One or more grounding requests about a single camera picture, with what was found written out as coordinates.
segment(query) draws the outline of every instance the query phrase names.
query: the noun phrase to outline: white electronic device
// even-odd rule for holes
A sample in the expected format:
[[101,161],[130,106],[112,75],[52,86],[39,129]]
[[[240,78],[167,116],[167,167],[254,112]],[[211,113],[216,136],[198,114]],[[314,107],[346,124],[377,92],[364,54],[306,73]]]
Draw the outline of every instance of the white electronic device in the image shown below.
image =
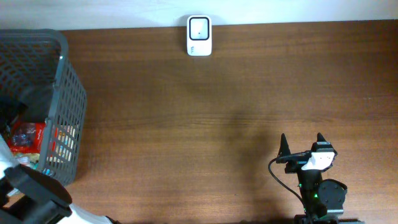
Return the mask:
[[187,20],[187,52],[191,56],[211,54],[211,19],[208,16],[190,16]]

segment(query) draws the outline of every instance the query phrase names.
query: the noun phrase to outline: white backdrop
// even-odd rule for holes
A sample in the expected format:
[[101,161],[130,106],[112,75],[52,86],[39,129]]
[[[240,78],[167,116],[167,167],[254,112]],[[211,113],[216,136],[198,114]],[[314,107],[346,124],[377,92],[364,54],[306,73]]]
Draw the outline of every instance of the white backdrop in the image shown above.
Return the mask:
[[0,29],[184,26],[397,19],[398,0],[0,0]]

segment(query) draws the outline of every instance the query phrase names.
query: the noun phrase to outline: table surface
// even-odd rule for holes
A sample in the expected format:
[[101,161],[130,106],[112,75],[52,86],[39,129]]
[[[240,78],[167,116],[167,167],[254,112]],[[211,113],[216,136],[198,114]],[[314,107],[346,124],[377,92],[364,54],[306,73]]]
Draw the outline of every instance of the table surface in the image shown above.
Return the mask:
[[[321,132],[348,186],[343,218],[398,220],[398,22],[63,32],[87,90],[73,201],[123,223],[234,223],[303,213],[268,173]],[[275,174],[298,190],[297,177]]]

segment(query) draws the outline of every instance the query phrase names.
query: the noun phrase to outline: basket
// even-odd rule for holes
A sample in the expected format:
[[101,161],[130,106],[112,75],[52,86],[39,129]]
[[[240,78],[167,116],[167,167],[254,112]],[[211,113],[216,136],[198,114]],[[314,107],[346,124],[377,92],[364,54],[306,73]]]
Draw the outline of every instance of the basket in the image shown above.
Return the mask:
[[55,30],[0,30],[0,95],[15,98],[26,122],[45,122],[37,170],[61,184],[76,175],[86,91]]

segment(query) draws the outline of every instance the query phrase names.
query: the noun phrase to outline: wooden table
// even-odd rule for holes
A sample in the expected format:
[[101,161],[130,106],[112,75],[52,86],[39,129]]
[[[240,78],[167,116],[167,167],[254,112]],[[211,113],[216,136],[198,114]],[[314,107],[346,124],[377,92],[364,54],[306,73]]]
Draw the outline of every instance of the wooden table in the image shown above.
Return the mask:
[[[73,201],[123,223],[231,223],[301,214],[268,173],[323,133],[339,152],[343,218],[398,221],[398,22],[63,32],[87,90]],[[295,175],[275,173],[289,186]]]

